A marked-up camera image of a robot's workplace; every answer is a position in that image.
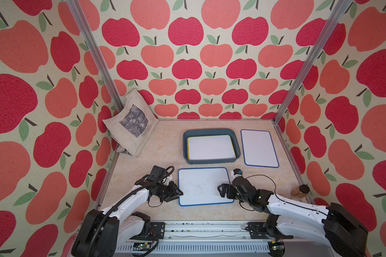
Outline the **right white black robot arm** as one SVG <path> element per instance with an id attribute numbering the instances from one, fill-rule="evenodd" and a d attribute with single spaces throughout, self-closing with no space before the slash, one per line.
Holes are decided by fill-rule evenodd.
<path id="1" fill-rule="evenodd" d="M 268 238 L 303 238 L 331 247 L 342 257 L 364 257 L 368 229 L 342 205 L 318 206 L 294 201 L 269 190 L 257 189 L 239 176 L 231 184 L 218 186 L 221 197 L 247 203 L 253 210 L 267 213 L 259 226 L 248 225 L 251 233 Z"/>

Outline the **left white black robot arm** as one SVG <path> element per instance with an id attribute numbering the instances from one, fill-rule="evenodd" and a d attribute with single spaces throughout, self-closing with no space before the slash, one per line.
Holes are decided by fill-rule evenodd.
<path id="1" fill-rule="evenodd" d="M 74 241 L 71 255 L 74 257 L 112 257 L 118 241 L 146 235 L 150 217 L 136 209 L 157 196 L 162 202 L 170 202 L 183 196 L 173 181 L 138 180 L 132 190 L 110 209 L 91 210 Z"/>

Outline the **yellow-framed whiteboard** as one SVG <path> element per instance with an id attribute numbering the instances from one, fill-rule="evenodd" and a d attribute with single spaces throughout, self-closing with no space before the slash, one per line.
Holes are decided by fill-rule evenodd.
<path id="1" fill-rule="evenodd" d="M 228 135 L 189 137 L 187 157 L 192 161 L 227 160 L 236 158 L 233 142 Z"/>

